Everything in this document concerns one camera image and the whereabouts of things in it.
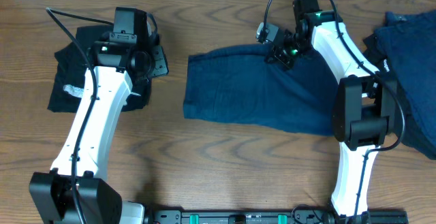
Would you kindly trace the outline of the navy blue shorts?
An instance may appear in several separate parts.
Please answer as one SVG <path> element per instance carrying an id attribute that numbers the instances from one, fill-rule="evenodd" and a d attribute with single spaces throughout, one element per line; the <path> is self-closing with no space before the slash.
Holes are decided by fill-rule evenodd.
<path id="1" fill-rule="evenodd" d="M 338 83 L 315 50 L 286 70 L 270 47 L 231 46 L 188 58 L 185 118 L 332 136 Z"/>

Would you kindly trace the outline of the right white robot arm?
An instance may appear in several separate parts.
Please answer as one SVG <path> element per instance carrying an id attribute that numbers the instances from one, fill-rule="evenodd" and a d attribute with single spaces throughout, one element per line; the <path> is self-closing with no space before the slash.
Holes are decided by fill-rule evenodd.
<path id="1" fill-rule="evenodd" d="M 332 128 L 339 141 L 337 182 L 330 197 L 332 212 L 324 223 L 371 223 L 367 204 L 373 164 L 394 127 L 396 84 L 359 52 L 343 19 L 333 10 L 296 13 L 296 31 L 260 23 L 256 39 L 272 44 L 270 57 L 291 67 L 310 50 L 321 55 L 337 84 Z"/>

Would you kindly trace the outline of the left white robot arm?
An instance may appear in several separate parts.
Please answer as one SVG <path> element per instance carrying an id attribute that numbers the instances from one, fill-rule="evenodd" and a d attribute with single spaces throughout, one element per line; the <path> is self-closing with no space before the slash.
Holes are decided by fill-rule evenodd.
<path id="1" fill-rule="evenodd" d="M 29 183 L 44 223 L 152 223 L 153 213 L 124 201 L 106 181 L 108 156 L 123 106 L 132 94 L 133 76 L 146 79 L 168 73 L 160 45 L 95 42 L 88 52 L 84 92 L 72 128 L 48 173 Z"/>

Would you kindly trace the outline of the navy clothes pile right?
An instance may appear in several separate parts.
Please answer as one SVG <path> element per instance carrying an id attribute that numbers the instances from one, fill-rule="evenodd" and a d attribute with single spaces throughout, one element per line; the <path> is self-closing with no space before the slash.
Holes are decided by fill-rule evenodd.
<path id="1" fill-rule="evenodd" d="M 386 23 L 374 31 L 384 67 L 399 82 L 405 113 L 403 143 L 435 159 L 435 11 L 421 14 L 386 12 Z"/>

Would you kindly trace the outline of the folded black shorts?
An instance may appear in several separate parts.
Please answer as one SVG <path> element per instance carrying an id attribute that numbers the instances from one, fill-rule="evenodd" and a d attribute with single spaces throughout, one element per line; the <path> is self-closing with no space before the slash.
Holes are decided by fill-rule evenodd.
<path id="1" fill-rule="evenodd" d="M 79 27 L 76 42 L 70 43 L 54 55 L 58 61 L 57 73 L 50 96 L 48 109 L 53 112 L 72 112 L 78 110 L 84 94 L 85 75 L 88 64 L 78 49 L 83 47 L 89 63 L 98 67 L 113 67 L 116 74 L 129 75 L 132 88 L 122 111 L 143 109 L 151 95 L 151 81 L 135 81 L 131 72 L 131 58 L 137 51 L 150 52 L 153 46 L 160 45 L 157 29 L 149 29 L 149 41 L 145 45 L 119 44 L 110 42 L 111 25 Z"/>

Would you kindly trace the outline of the black garment in pile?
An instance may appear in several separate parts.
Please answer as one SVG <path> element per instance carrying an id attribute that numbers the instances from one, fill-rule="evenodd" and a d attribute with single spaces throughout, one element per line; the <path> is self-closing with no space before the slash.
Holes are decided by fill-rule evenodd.
<path id="1" fill-rule="evenodd" d="M 363 42 L 367 49 L 363 52 L 365 58 L 376 66 L 382 72 L 389 72 L 391 70 L 391 64 L 388 63 L 387 55 L 384 54 L 381 48 L 377 45 L 377 37 L 373 33 L 370 36 L 363 39 Z M 405 135 L 403 138 L 403 144 L 412 147 L 414 145 L 415 139 L 415 120 L 412 116 L 410 104 L 406 99 L 405 91 L 400 84 L 397 84 L 397 95 L 400 104 L 403 108 L 405 115 Z"/>

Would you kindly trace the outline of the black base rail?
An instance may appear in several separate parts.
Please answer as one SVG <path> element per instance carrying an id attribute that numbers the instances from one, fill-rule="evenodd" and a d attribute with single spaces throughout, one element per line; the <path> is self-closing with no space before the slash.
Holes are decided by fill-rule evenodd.
<path id="1" fill-rule="evenodd" d="M 404 211 L 369 211 L 357 217 L 336 216 L 333 212 L 296 209 L 290 212 L 182 212 L 160 210 L 152 224 L 408 224 Z"/>

